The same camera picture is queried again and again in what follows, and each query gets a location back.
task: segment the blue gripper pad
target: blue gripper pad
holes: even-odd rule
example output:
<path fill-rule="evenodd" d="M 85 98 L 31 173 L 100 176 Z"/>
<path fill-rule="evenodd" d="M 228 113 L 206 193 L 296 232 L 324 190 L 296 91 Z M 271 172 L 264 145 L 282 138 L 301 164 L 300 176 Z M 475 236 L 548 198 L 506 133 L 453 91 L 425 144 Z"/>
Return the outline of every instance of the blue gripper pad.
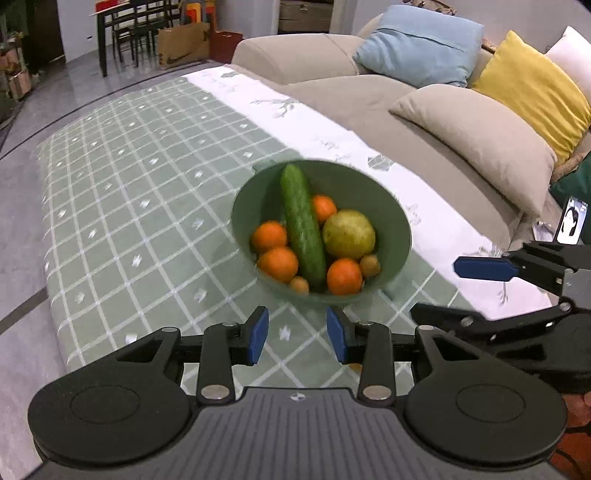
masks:
<path fill-rule="evenodd" d="M 267 341 L 269 333 L 269 310 L 265 309 L 251 332 L 251 343 L 248 346 L 248 360 L 255 365 L 261 357 L 262 348 Z"/>
<path fill-rule="evenodd" d="M 458 277 L 475 280 L 509 281 L 519 274 L 508 258 L 459 257 L 453 264 Z"/>
<path fill-rule="evenodd" d="M 329 334 L 330 343 L 333 345 L 333 350 L 336 354 L 336 359 L 343 363 L 347 358 L 347 346 L 345 345 L 345 331 L 340 324 L 337 314 L 332 308 L 326 309 L 326 329 Z"/>

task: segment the floor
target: floor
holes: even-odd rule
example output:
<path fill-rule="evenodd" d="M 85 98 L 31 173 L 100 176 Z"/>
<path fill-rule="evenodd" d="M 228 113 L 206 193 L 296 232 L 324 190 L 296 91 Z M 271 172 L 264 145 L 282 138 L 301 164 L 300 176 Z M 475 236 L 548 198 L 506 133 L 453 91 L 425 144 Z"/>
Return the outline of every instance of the floor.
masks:
<path fill-rule="evenodd" d="M 216 65 L 190 64 L 165 72 L 155 57 L 145 57 L 135 68 L 125 54 L 121 66 L 108 50 L 107 78 L 100 74 L 96 52 L 50 66 L 0 151 L 0 479 L 21 479 L 40 463 L 28 432 L 27 406 L 37 390 L 64 373 L 43 290 L 36 146 L 113 98 Z"/>

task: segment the green checkered blanket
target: green checkered blanket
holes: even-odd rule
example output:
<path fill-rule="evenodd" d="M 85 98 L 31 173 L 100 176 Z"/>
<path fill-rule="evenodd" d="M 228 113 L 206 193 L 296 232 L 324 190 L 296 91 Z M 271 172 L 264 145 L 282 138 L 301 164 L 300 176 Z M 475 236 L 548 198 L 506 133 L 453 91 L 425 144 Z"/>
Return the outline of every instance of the green checkered blanket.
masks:
<path fill-rule="evenodd" d="M 337 363 L 324 313 L 296 309 L 257 282 L 229 230 L 233 198 L 265 159 L 300 157 L 242 113 L 185 78 L 130 93 L 43 142 L 45 271 L 68 370 L 164 326 L 185 335 L 269 308 L 255 367 L 236 386 L 355 388 Z M 416 302 L 469 308 L 416 252 L 396 282 L 345 310 L 394 332 L 414 330 Z M 192 391 L 197 365 L 183 387 Z M 410 388 L 407 365 L 397 369 Z"/>

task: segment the paper bag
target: paper bag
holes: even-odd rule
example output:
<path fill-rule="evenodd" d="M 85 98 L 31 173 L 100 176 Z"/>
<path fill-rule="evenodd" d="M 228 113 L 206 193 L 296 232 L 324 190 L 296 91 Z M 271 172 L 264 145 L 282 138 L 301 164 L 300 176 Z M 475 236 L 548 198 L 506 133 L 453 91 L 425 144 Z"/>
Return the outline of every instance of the paper bag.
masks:
<path fill-rule="evenodd" d="M 158 62 L 169 69 L 209 58 L 209 24 L 191 23 L 158 32 Z"/>

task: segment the nike logo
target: nike logo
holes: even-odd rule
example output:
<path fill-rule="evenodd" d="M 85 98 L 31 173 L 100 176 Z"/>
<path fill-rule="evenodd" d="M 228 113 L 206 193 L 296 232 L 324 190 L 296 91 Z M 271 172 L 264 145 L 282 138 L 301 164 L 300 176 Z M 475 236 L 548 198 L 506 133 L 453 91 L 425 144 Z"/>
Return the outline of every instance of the nike logo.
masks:
<path fill-rule="evenodd" d="M 166 65 L 172 65 L 173 63 L 177 63 L 179 60 L 188 57 L 189 55 L 191 55 L 191 53 L 186 53 L 185 55 L 181 55 L 180 57 L 176 57 L 176 58 L 172 58 L 172 57 L 168 57 L 166 59 Z"/>

